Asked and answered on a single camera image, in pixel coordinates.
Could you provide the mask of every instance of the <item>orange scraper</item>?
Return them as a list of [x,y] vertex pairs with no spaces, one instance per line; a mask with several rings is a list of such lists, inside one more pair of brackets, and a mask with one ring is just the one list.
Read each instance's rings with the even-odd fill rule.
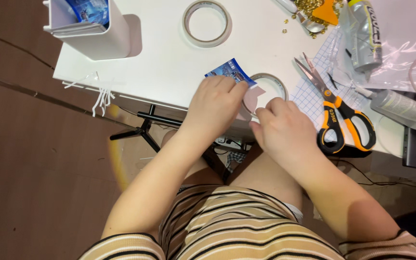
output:
[[333,12],[333,0],[324,0],[324,4],[314,9],[312,16],[329,22],[331,25],[338,24],[338,17]]

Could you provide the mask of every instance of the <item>scissors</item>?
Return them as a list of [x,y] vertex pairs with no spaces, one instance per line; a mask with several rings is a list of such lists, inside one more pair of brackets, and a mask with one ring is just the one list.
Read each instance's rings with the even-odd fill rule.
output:
[[[344,133],[341,129],[340,123],[338,122],[337,115],[335,113],[335,107],[340,112],[341,116],[350,131],[352,138],[354,140],[354,145],[361,151],[370,151],[375,143],[377,142],[376,135],[375,135],[375,128],[373,127],[372,122],[368,117],[357,110],[350,108],[339,96],[335,96],[331,90],[327,88],[327,85],[320,77],[319,72],[316,70],[314,65],[309,61],[306,54],[304,54],[304,58],[309,65],[309,69],[306,68],[301,62],[299,62],[296,58],[296,64],[299,68],[304,72],[304,74],[308,77],[308,79],[314,84],[314,86],[320,91],[322,96],[324,97],[324,124],[317,135],[317,143],[319,148],[328,154],[335,154],[344,147]],[[366,145],[362,144],[361,135],[359,131],[354,126],[353,122],[351,121],[352,118],[357,117],[365,124],[367,127],[369,140]],[[328,143],[325,142],[324,137],[325,134],[329,131],[333,130],[337,134],[337,142]]]

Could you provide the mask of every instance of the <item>scissor handle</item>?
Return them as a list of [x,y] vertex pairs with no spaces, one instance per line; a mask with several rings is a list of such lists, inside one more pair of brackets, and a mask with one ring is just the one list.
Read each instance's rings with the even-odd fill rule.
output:
[[[337,97],[335,106],[341,113],[341,116],[343,117],[344,122],[346,123],[346,126],[348,127],[348,130],[350,131],[353,137],[355,147],[364,152],[370,151],[373,148],[373,146],[375,146],[375,144],[377,143],[375,127],[373,127],[373,124],[370,121],[370,119],[368,119],[368,117],[364,113],[350,108],[346,103],[344,103],[341,97]],[[365,127],[367,127],[369,139],[366,145],[362,144],[361,135],[359,134],[359,131],[357,130],[353,122],[351,121],[354,117],[358,117],[360,120],[362,120]]]
[[[337,143],[327,143],[325,134],[333,130],[337,134]],[[344,147],[344,133],[338,122],[335,106],[328,101],[324,101],[324,124],[317,135],[317,144],[320,150],[327,154],[335,154]]]

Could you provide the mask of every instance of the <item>person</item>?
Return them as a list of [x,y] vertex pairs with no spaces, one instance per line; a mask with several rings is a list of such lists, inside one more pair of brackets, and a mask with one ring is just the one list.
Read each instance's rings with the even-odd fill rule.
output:
[[[165,136],[80,259],[416,259],[416,238],[322,154],[292,101],[256,110],[259,146],[223,183],[200,157],[234,121],[247,88],[224,76],[201,82],[180,129]],[[302,189],[347,241],[339,249],[300,224]]]

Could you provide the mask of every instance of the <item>leg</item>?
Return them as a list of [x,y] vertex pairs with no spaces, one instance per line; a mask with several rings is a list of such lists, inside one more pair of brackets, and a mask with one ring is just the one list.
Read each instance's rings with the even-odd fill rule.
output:
[[[169,131],[163,137],[163,141],[161,142],[161,147],[163,147],[171,137],[176,133],[176,130]],[[203,158],[198,159],[197,162],[190,168],[187,175],[185,176],[185,180],[182,183],[183,185],[186,184],[221,184],[223,185],[223,181],[221,178],[208,166]]]
[[299,184],[264,153],[258,144],[251,148],[226,184],[264,192],[299,210],[302,208],[302,189]]

